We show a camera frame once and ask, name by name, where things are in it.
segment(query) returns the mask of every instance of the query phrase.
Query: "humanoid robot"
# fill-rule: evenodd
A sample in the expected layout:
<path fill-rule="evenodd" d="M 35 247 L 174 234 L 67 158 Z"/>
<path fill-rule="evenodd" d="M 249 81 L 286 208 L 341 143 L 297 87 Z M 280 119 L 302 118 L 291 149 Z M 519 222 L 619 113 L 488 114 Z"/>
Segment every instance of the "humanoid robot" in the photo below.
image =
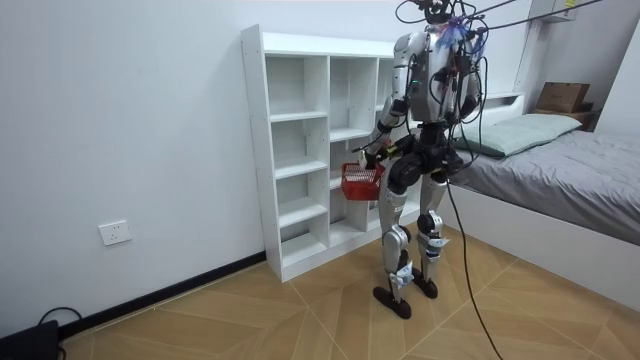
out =
<path fill-rule="evenodd" d="M 442 219 L 435 210 L 447 188 L 448 174 L 462 166 L 450 146 L 448 133 L 481 103 L 478 70 L 470 38 L 443 45 L 439 42 L 451 14 L 441 2 L 425 1 L 429 25 L 424 32 L 400 37 L 394 47 L 393 90 L 387 98 L 371 142 L 360 151 L 360 164 L 373 168 L 388 159 L 380 182 L 378 206 L 382 229 L 382 257 L 389 289 L 376 287 L 373 295 L 403 319 L 411 317 L 403 287 L 411 281 L 429 298 L 438 296 L 433 281 L 435 264 L 448 240 L 441 236 Z M 419 121 L 420 134 L 390 143 L 401 119 Z M 407 188 L 422 178 L 417 221 L 421 264 L 414 268 L 407 246 L 410 232 L 398 222 Z"/>

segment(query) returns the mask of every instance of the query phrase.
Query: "black baseboard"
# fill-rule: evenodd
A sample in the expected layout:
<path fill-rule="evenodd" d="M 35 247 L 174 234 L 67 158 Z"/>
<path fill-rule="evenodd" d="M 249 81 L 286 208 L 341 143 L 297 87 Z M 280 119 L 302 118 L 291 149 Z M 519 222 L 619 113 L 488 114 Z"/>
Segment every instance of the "black baseboard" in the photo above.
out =
<path fill-rule="evenodd" d="M 204 274 L 194 276 L 191 279 L 187 279 L 177 284 L 168 286 L 164 289 L 154 291 L 151 294 L 141 296 L 137 299 L 127 301 L 124 304 L 114 306 L 93 315 L 89 315 L 83 319 L 68 323 L 60 327 L 60 340 L 68 339 L 73 335 L 81 333 L 85 330 L 94 328 L 109 321 L 113 321 L 127 314 L 142 310 L 153 304 L 157 304 L 164 300 L 170 299 L 189 290 L 193 290 L 199 286 L 218 280 L 224 276 L 231 275 L 236 271 L 258 264 L 266 259 L 266 253 L 262 251 L 257 254 L 248 256 L 244 259 L 232 262 L 231 264 L 227 264 L 217 269 L 208 271 Z"/>

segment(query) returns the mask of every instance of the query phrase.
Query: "floor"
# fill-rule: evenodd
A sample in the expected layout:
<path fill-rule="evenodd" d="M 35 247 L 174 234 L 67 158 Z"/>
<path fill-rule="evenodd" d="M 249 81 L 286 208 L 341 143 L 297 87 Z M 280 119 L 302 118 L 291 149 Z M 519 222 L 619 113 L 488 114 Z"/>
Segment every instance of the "floor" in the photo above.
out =
<path fill-rule="evenodd" d="M 386 283 L 375 241 L 284 284 L 258 265 L 72 339 L 67 359 L 497 359 L 469 301 L 460 235 L 446 235 L 440 296 L 407 286 L 407 321 L 371 295 Z M 639 313 L 476 239 L 469 259 L 504 359 L 640 359 Z"/>

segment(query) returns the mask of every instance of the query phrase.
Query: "white bed frame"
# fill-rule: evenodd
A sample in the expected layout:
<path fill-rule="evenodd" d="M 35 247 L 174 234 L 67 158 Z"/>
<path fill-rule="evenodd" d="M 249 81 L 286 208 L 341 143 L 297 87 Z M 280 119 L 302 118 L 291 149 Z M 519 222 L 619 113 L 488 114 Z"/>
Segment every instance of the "white bed frame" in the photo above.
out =
<path fill-rule="evenodd" d="M 451 190 L 467 234 L 640 311 L 640 246 L 465 188 Z M 448 196 L 438 214 L 460 230 Z"/>

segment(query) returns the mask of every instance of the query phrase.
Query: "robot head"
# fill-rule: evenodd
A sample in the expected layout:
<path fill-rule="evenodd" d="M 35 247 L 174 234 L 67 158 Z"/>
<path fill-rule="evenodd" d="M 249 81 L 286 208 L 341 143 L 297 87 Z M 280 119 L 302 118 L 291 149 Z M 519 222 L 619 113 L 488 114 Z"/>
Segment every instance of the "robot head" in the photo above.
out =
<path fill-rule="evenodd" d="M 431 25 L 444 24 L 451 19 L 450 0 L 414 0 L 418 9 L 424 11 L 424 18 Z"/>

